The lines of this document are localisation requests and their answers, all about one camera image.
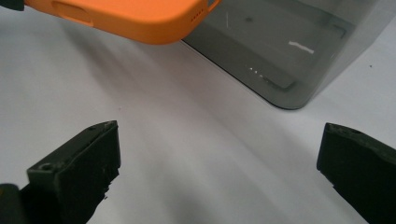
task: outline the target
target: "translucent gray container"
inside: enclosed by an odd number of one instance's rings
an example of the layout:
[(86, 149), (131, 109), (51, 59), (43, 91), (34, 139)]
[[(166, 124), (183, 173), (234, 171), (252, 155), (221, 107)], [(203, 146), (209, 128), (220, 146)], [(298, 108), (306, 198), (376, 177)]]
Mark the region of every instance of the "translucent gray container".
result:
[(269, 103), (298, 109), (395, 15), (396, 0), (222, 0), (185, 41)]

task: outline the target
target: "black plastic piece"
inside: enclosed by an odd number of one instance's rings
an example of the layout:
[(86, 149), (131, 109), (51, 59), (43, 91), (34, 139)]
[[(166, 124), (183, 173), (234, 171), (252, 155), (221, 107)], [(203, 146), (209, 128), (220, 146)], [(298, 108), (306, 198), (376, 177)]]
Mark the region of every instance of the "black plastic piece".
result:
[(85, 224), (119, 168), (117, 122), (93, 125), (29, 168), (30, 184), (21, 191), (0, 185), (0, 223)]
[(371, 224), (396, 223), (396, 150), (359, 131), (327, 123), (318, 170)]
[(0, 0), (0, 7), (24, 11), (24, 2), (23, 0)]

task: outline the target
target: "white surface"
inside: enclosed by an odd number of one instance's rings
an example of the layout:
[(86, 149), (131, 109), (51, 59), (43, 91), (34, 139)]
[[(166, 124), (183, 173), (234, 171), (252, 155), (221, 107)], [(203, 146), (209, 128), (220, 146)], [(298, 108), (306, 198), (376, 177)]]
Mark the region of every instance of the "white surface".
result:
[(95, 123), (122, 166), (89, 223), (365, 223), (316, 169), (325, 122), (396, 147), (396, 21), (305, 108), (273, 108), (182, 43), (0, 8), (0, 181)]

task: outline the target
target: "white table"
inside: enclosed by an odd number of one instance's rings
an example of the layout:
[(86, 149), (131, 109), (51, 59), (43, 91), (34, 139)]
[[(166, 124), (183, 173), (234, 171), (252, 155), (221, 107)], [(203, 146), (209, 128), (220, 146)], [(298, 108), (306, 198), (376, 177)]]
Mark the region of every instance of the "white table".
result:
[(116, 119), (122, 166), (89, 223), (365, 223), (316, 169), (325, 122), (396, 147), (396, 20), (305, 108), (272, 107), (182, 42), (0, 8), (0, 181)]

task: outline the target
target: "orange phone case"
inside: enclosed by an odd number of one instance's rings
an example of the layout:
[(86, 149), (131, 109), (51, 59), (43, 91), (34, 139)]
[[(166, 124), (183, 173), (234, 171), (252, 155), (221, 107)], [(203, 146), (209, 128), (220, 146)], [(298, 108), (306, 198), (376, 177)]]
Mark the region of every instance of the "orange phone case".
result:
[(188, 35), (220, 0), (25, 0), (38, 11), (148, 44)]

